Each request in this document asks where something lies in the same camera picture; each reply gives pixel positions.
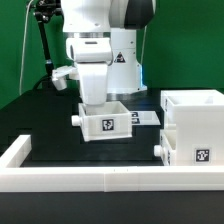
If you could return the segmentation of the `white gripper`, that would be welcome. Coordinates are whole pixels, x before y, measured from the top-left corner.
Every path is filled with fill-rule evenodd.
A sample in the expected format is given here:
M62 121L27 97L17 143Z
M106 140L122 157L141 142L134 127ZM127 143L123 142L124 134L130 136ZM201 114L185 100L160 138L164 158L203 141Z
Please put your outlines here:
M106 63L78 64L80 94L84 104L101 105L106 102L107 71Z

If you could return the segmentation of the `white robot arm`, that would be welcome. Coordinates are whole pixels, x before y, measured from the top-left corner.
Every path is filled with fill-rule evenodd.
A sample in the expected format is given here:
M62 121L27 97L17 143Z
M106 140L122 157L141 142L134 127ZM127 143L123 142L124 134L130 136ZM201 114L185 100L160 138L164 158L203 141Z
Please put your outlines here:
M78 71L86 105L142 88L136 31L152 20L156 0L61 0L66 53Z

